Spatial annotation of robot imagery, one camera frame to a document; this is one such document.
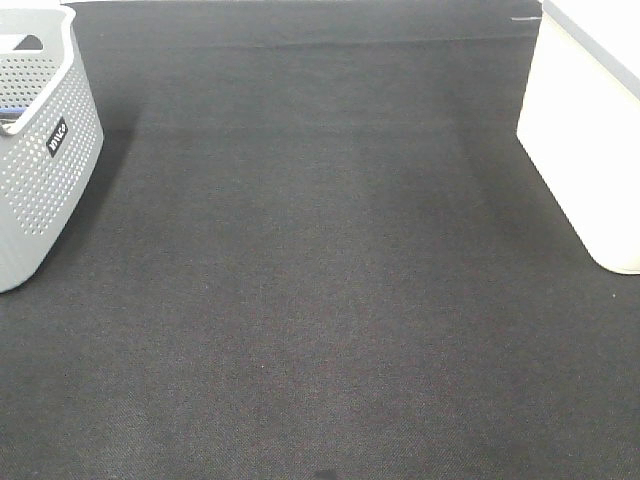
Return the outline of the blue cloth in basket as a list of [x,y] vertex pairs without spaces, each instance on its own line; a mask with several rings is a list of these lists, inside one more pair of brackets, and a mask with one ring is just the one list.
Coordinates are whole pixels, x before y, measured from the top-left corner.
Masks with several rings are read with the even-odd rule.
[[15,122],[24,113],[24,107],[1,107],[0,120],[2,122]]

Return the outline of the white plastic storage bin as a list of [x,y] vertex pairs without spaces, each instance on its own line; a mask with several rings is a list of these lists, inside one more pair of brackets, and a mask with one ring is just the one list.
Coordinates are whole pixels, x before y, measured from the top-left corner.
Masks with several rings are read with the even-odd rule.
[[517,137],[594,261],[638,274],[638,2],[543,2]]

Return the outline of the grey perforated laundry basket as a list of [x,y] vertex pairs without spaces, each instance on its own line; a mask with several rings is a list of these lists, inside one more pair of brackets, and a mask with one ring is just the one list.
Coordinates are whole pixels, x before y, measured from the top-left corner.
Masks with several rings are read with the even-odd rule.
[[100,155],[104,133],[73,22],[58,1],[4,1],[1,107],[1,289],[39,268],[72,215]]

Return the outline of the black fabric table mat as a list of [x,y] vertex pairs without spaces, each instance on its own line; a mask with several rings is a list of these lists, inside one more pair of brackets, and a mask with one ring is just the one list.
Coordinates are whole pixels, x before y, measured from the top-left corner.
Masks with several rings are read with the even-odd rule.
[[1,298],[5,479],[635,479],[639,280],[515,135],[535,1],[88,2],[105,140]]

